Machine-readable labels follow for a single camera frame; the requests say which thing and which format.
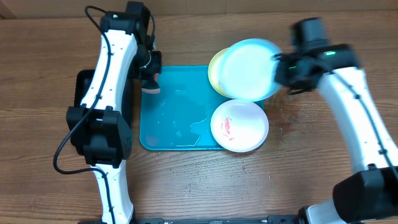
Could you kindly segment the green and pink sponge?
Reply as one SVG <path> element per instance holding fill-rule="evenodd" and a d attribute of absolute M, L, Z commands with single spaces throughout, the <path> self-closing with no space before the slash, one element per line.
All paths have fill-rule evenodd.
<path fill-rule="evenodd" d="M 142 81 L 142 92 L 148 94 L 159 94 L 160 86 L 158 84 L 159 73 L 155 73 L 152 80 L 143 80 Z"/>

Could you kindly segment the light blue plate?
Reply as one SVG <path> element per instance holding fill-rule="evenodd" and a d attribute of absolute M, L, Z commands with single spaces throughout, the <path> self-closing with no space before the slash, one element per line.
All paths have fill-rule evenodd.
<path fill-rule="evenodd" d="M 281 49 L 266 39 L 246 39 L 223 54 L 217 69 L 220 88 L 230 98 L 260 101 L 281 88 L 274 78 Z"/>

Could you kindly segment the yellow green plate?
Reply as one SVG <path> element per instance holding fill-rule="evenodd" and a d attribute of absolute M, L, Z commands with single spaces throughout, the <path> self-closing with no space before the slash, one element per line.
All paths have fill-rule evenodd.
<path fill-rule="evenodd" d="M 217 54 L 213 56 L 211 59 L 209 66 L 208 66 L 208 79 L 215 91 L 217 91 L 219 94 L 229 98 L 229 96 L 222 90 L 222 87 L 220 86 L 220 79 L 218 75 L 218 69 L 219 65 L 221 62 L 221 59 L 223 58 L 224 53 L 227 51 L 228 48 L 220 50 Z"/>

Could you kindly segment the white plate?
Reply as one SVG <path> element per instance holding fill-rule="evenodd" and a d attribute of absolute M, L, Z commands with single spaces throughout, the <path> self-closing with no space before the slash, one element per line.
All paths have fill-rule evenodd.
<path fill-rule="evenodd" d="M 229 100 L 215 109 L 210 129 L 222 148 L 231 152 L 249 152 L 266 140 L 269 120 L 254 102 Z"/>

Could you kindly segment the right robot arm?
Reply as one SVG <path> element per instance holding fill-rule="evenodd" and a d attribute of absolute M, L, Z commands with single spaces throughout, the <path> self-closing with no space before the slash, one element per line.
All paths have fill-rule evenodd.
<path fill-rule="evenodd" d="M 291 27 L 295 50 L 275 55 L 275 81 L 290 95 L 312 90 L 328 103 L 346 142 L 353 173 L 332 198 L 303 207 L 295 223 L 362 223 L 397 215 L 397 146 L 373 102 L 354 50 L 333 45 L 321 19 Z"/>

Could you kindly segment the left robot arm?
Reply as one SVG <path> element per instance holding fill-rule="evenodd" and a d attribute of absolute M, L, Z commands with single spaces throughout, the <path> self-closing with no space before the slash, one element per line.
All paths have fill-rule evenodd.
<path fill-rule="evenodd" d="M 105 11 L 94 25 L 101 33 L 101 50 L 93 70 L 78 73 L 73 106 L 66 113 L 70 132 L 53 158 L 57 161 L 68 141 L 89 165 L 80 172 L 93 172 L 98 184 L 103 214 L 100 223 L 134 223 L 129 197 L 126 161 L 132 150 L 132 81 L 142 81 L 142 90 L 160 91 L 162 54 L 155 48 L 153 15 L 143 2 L 129 1 L 124 12 Z"/>

